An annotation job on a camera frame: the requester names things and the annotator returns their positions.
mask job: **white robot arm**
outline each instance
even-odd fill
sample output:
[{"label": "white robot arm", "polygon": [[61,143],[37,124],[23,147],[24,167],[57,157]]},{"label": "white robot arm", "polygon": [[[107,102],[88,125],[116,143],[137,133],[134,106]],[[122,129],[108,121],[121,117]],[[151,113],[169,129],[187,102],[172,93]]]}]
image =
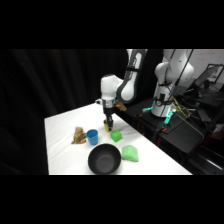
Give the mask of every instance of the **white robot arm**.
[{"label": "white robot arm", "polygon": [[112,114],[115,99],[121,103],[131,103],[137,95],[137,81],[146,56],[145,49],[127,49],[129,63],[124,80],[115,75],[106,75],[101,79],[101,99],[96,103],[103,106],[109,131],[113,128]]},{"label": "white robot arm", "polygon": [[158,117],[167,117],[172,106],[171,95],[175,84],[181,85],[194,74],[194,68],[188,62],[187,49],[164,49],[164,57],[168,62],[159,64],[155,71],[158,84],[152,113]]},{"label": "white robot arm", "polygon": [[[124,80],[115,75],[104,76],[101,80],[102,97],[96,101],[103,106],[109,131],[113,128],[112,114],[114,113],[115,99],[127,104],[136,98],[137,81],[147,49],[127,49],[127,52],[129,63]],[[152,113],[158,117],[168,116],[172,106],[170,101],[172,89],[175,84],[187,81],[194,73],[194,68],[190,63],[187,63],[187,49],[164,49],[164,57],[168,62],[159,64],[155,71],[158,84],[155,92],[156,101],[151,108]]]}]

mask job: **green cube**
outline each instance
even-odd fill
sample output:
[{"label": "green cube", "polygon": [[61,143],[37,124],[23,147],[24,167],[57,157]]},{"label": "green cube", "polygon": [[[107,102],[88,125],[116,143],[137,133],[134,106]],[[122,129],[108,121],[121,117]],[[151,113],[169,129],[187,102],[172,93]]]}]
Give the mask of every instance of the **green cube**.
[{"label": "green cube", "polygon": [[111,132],[111,138],[115,141],[118,142],[122,139],[121,133],[119,131],[113,131]]},{"label": "green cube", "polygon": [[129,160],[133,162],[139,162],[138,150],[132,145],[128,145],[122,148],[121,158],[123,160]]}]

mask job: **black backdrop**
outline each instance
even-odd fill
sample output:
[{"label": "black backdrop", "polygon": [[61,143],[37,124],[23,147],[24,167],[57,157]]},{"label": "black backdrop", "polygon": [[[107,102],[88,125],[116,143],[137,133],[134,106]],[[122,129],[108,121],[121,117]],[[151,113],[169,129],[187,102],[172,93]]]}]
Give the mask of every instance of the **black backdrop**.
[{"label": "black backdrop", "polygon": [[[148,50],[138,82],[140,94],[127,106],[153,96],[154,71],[162,58],[162,49]],[[48,174],[44,118],[94,103],[101,96],[101,77],[123,78],[127,64],[125,49],[1,50],[2,174]]]}]

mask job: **green object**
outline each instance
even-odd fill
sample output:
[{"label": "green object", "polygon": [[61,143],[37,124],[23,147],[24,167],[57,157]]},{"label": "green object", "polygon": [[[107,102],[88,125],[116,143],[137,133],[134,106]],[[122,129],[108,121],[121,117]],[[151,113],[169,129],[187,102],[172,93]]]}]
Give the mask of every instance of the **green object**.
[{"label": "green object", "polygon": [[143,109],[143,110],[142,110],[142,112],[143,112],[143,113],[145,113],[146,111],[150,111],[150,110],[152,110],[152,109],[153,109],[154,104],[155,104],[155,101],[153,102],[152,107],[150,107],[150,108],[146,108],[146,109]]},{"label": "green object", "polygon": [[111,138],[115,141],[118,142],[122,139],[121,133],[119,131],[113,131],[111,132]]},{"label": "green object", "polygon": [[122,148],[121,158],[123,160],[129,160],[133,162],[139,162],[138,150],[132,145],[128,145]]},{"label": "green object", "polygon": [[166,118],[166,120],[164,122],[165,124],[168,124],[170,122],[170,118],[172,117],[172,115],[173,115],[172,110],[169,110],[169,113],[167,115],[167,118]]}]

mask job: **green light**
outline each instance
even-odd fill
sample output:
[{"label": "green light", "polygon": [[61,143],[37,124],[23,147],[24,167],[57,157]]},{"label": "green light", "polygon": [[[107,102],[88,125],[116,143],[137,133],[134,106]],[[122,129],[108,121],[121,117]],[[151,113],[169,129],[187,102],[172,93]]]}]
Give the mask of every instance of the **green light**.
[{"label": "green light", "polygon": [[172,110],[169,110],[167,118],[166,118],[164,124],[168,124],[170,122],[170,119],[171,119],[172,115],[173,115]]},{"label": "green light", "polygon": [[142,110],[142,111],[143,111],[143,113],[145,113],[146,111],[150,111],[150,110],[152,110],[152,109],[153,109],[154,104],[155,104],[155,101],[153,102],[152,107],[150,107],[150,108],[146,108],[146,109],[143,109],[143,110]]}]

